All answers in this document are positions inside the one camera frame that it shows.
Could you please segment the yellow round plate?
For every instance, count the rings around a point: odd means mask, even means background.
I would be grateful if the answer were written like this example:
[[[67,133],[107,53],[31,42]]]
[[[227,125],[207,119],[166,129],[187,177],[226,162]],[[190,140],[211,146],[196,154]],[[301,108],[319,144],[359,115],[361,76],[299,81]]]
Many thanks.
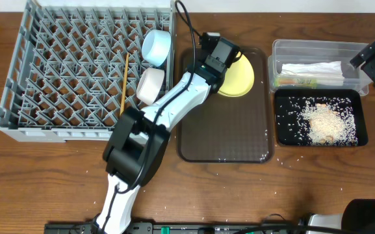
[[[253,67],[246,56],[242,55],[227,69],[218,94],[234,98],[243,96],[252,89],[254,79]]]

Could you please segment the white paper napkin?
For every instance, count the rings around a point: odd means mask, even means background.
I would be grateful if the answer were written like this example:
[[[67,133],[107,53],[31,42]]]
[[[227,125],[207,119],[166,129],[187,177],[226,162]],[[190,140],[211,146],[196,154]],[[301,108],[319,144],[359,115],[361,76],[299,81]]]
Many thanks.
[[[341,61],[314,64],[283,64],[278,77],[314,79],[318,85],[342,86]]]

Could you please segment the light blue round bowl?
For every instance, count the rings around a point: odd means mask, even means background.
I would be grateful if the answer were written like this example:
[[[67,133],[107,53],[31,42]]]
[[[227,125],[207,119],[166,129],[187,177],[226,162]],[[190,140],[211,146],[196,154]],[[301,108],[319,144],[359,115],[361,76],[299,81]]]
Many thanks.
[[[142,57],[155,67],[161,66],[170,52],[172,39],[168,31],[157,29],[147,33],[142,44]]]

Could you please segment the green orange snack wrapper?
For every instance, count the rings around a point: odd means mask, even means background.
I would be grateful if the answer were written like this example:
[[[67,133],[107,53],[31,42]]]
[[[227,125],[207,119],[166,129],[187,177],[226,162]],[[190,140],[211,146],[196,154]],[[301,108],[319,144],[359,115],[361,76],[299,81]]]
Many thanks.
[[[292,78],[292,77],[277,77],[274,79],[274,83],[273,83],[274,88],[280,88],[280,87],[286,87],[286,86],[316,88],[317,82],[314,79]]]

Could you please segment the white round bowl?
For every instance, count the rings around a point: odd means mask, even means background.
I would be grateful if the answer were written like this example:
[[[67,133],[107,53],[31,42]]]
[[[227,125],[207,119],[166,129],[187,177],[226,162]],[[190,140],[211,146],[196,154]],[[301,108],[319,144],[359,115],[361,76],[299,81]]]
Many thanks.
[[[164,70],[156,68],[146,69],[142,74],[137,86],[137,98],[146,105],[151,105],[154,103],[164,82],[164,76]]]

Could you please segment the rice food scraps pile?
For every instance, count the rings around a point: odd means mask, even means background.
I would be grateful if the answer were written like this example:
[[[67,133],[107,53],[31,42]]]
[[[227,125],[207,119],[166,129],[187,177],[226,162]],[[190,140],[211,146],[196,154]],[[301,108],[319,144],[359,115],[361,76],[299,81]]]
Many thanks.
[[[359,137],[347,97],[279,97],[275,110],[278,139],[289,146],[356,146]]]

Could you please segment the wooden chopstick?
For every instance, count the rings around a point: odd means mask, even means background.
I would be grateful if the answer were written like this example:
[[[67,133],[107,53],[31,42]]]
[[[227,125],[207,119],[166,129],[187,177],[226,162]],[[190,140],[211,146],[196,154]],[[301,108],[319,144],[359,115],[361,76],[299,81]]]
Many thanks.
[[[126,54],[126,58],[125,58],[125,70],[124,70],[123,85],[122,85],[122,96],[121,96],[121,102],[120,102],[120,116],[123,114],[125,110],[125,97],[126,97],[126,88],[127,88],[128,68],[129,68],[129,52]]]

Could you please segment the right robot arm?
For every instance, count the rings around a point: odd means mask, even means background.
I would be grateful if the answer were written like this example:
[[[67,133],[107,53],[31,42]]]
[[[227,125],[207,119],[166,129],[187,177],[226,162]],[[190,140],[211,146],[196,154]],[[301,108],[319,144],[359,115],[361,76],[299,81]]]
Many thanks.
[[[350,64],[355,68],[360,67],[372,79],[375,87],[375,41],[362,49]],[[312,214],[307,225],[334,231],[375,233],[375,199],[352,200],[342,214]]]

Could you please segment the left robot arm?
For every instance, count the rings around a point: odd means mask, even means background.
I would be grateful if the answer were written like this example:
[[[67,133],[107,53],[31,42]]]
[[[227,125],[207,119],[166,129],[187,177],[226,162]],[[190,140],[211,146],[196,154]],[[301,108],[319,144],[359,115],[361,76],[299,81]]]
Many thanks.
[[[108,191],[93,233],[123,233],[141,187],[157,172],[172,129],[193,108],[216,93],[227,69],[241,57],[240,47],[215,33],[200,36],[200,52],[180,81],[155,103],[141,110],[126,109],[103,152]]]

